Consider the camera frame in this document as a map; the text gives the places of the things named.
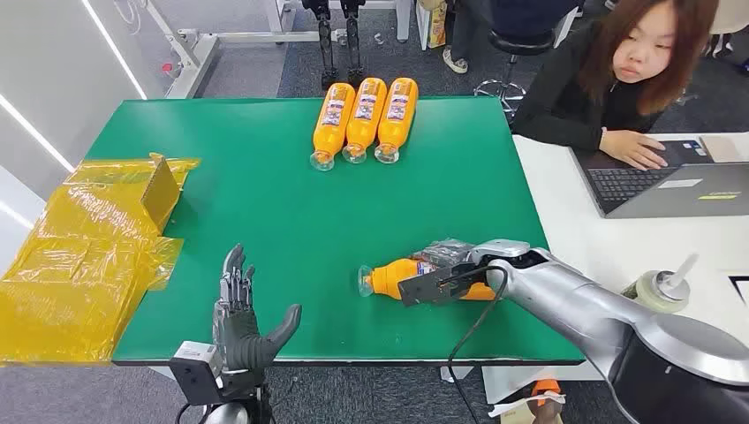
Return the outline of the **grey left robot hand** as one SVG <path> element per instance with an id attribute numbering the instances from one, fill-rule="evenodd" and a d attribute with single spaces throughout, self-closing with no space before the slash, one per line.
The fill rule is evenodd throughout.
<path id="1" fill-rule="evenodd" d="M 302 316 L 302 306 L 292 304 L 281 323 L 262 335 L 253 307 L 255 268 L 245 268 L 245 260 L 241 244 L 227 253 L 214 305 L 214 343 L 223 359 L 223 370 L 232 373 L 260 372 L 269 367 L 299 328 Z"/>

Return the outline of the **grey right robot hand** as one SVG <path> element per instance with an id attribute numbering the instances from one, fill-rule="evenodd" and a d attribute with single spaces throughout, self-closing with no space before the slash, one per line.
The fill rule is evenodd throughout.
<path id="1" fill-rule="evenodd" d="M 474 244 L 455 238 L 447 238 L 430 243 L 423 249 L 411 254 L 410 259 L 426 261 L 437 268 L 453 267 L 461 262 L 469 261 L 470 252 Z"/>

